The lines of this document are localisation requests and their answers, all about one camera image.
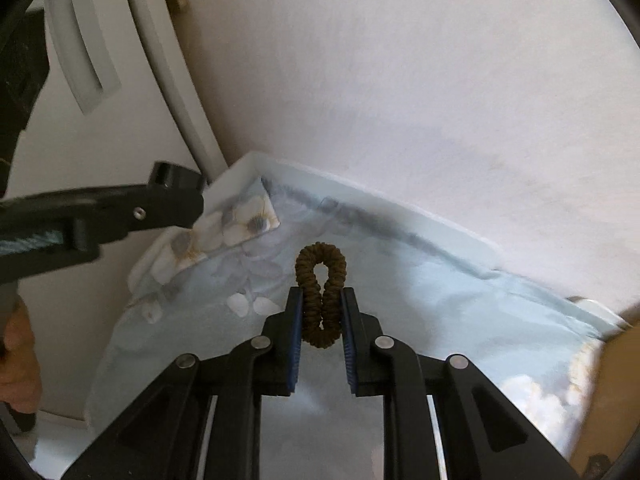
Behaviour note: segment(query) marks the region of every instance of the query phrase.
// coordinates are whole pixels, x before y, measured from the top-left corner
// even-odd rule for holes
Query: skin
[[[20,300],[18,310],[4,329],[6,353],[0,359],[0,400],[20,413],[35,413],[42,398],[40,365],[34,345],[29,313]]]

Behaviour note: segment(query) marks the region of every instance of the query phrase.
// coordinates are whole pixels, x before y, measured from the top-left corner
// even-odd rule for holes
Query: screw
[[[467,359],[463,355],[456,354],[456,355],[452,355],[449,358],[449,364],[454,368],[457,368],[458,370],[464,370],[466,367],[469,366],[469,359]]]
[[[136,220],[144,220],[146,218],[146,211],[141,207],[133,209],[133,218]]]
[[[193,354],[182,354],[175,359],[175,365],[178,368],[191,368],[196,364],[196,358]]]
[[[388,335],[381,335],[380,337],[376,338],[376,346],[378,348],[382,348],[383,350],[393,348],[394,343],[395,341]]]
[[[251,339],[251,346],[254,347],[256,350],[263,350],[265,348],[268,348],[270,344],[271,344],[271,339],[269,339],[265,335],[258,335],[253,339]]]

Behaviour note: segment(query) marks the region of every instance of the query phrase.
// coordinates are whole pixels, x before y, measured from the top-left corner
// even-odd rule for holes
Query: light blue fabric
[[[389,220],[266,187],[278,228],[216,251],[165,286],[143,280],[144,295],[117,323],[87,403],[97,433],[177,355],[214,357],[260,333],[271,302],[283,308],[296,284],[298,252],[320,240],[344,253],[347,286],[385,333],[432,357],[467,355],[528,415],[542,417],[536,423],[558,418],[546,434],[570,452],[588,403],[594,338],[608,324],[523,278],[455,260]],[[237,293],[254,306],[245,317],[227,304]],[[379,478],[381,446],[382,402],[350,395],[342,345],[303,344],[296,393],[263,402],[262,478]]]

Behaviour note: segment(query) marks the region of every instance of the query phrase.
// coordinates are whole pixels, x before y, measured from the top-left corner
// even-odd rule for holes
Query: floral pillowcase
[[[219,248],[229,248],[274,230],[280,221],[260,178],[231,203],[201,216],[191,229],[177,231],[160,249],[149,272],[160,285],[169,283]]]

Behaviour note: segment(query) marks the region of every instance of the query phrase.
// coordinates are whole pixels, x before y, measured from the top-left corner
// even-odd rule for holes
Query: brown hair tie
[[[329,278],[320,294],[314,267],[325,264]],[[340,337],[340,290],[347,277],[347,262],[336,246],[316,242],[300,251],[296,279],[303,291],[302,339],[316,348],[329,348]]]

